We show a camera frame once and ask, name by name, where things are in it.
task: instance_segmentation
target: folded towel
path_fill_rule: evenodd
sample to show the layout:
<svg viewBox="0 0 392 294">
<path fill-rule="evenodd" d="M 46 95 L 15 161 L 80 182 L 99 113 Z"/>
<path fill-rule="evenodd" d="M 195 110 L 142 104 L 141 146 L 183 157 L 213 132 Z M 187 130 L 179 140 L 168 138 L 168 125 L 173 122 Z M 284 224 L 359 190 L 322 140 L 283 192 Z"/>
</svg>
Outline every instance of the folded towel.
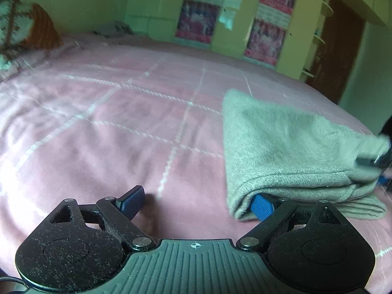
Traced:
<svg viewBox="0 0 392 294">
<path fill-rule="evenodd" d="M 262 192 L 303 202 L 327 199 L 352 218 L 385 214 L 372 193 L 381 170 L 358 166 L 355 159 L 384 155 L 387 137 L 230 90 L 223 101 L 223 144 L 227 204 L 235 219 L 254 219 L 249 206 Z"/>
</svg>

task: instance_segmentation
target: brown door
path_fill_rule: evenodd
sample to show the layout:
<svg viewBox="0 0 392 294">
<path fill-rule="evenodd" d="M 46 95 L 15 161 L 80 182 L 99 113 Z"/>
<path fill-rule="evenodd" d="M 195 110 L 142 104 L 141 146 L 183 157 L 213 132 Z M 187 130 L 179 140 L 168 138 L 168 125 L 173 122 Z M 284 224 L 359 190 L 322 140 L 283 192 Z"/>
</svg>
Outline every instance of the brown door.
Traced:
<svg viewBox="0 0 392 294">
<path fill-rule="evenodd" d="M 357 57 L 365 21 L 340 0 L 330 0 L 334 15 L 325 19 L 321 38 L 306 83 L 334 103 L 342 97 Z"/>
</svg>

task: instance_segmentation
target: black cable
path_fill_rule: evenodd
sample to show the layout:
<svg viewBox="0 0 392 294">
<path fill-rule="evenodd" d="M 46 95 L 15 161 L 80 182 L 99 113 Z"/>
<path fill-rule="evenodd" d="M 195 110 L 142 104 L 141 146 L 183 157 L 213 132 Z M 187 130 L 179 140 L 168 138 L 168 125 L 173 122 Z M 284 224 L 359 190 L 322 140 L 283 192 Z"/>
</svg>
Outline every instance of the black cable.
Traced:
<svg viewBox="0 0 392 294">
<path fill-rule="evenodd" d="M 15 282 L 26 286 L 26 284 L 21 279 L 15 278 L 13 276 L 0 277 L 0 282 Z"/>
</svg>

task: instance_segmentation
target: silver bolt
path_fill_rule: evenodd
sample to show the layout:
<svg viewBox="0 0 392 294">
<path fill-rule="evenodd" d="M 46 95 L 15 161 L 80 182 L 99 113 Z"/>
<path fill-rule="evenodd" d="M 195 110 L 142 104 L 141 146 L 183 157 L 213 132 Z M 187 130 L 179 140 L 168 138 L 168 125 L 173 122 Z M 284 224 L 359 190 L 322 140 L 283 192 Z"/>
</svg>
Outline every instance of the silver bolt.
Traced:
<svg viewBox="0 0 392 294">
<path fill-rule="evenodd" d="M 136 245 L 138 248 L 142 248 L 142 247 L 150 245 L 152 243 L 152 240 L 148 237 L 141 236 L 141 237 L 137 237 L 136 239 L 134 239 L 132 241 L 132 243 L 134 245 Z"/>
<path fill-rule="evenodd" d="M 256 246 L 259 244 L 259 240 L 257 240 L 255 237 L 251 237 L 251 236 L 247 236 L 247 237 L 243 237 L 240 240 L 240 243 L 244 246 L 244 247 L 251 247 L 251 246 Z"/>
</svg>

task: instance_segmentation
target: pink bedsheet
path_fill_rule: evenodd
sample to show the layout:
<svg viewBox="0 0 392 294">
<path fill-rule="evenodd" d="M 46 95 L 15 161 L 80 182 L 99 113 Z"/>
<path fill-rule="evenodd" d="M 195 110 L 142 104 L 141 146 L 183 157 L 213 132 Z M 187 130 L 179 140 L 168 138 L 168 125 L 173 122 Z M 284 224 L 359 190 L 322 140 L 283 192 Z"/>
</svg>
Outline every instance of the pink bedsheet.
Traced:
<svg viewBox="0 0 392 294">
<path fill-rule="evenodd" d="M 93 203 L 137 184 L 147 205 L 135 223 L 168 238 L 232 238 L 258 222 L 226 208 L 221 102 L 236 88 L 370 133 L 311 87 L 210 52 L 133 38 L 111 45 L 80 36 L 47 58 L 24 59 L 0 84 L 0 267 L 64 198 Z M 372 246 L 367 285 L 392 289 L 392 201 L 384 219 L 351 220 Z"/>
</svg>

